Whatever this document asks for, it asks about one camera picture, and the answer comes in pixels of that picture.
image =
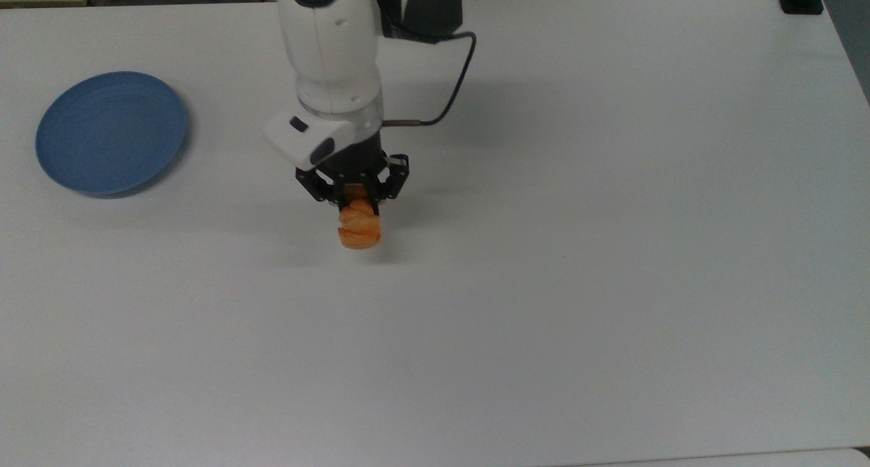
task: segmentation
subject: plate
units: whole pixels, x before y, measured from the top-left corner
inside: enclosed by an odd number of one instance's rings
[[[180,151],[187,114],[176,92],[136,71],[72,86],[43,115],[37,159],[54,181],[89,195],[117,195],[155,179]]]

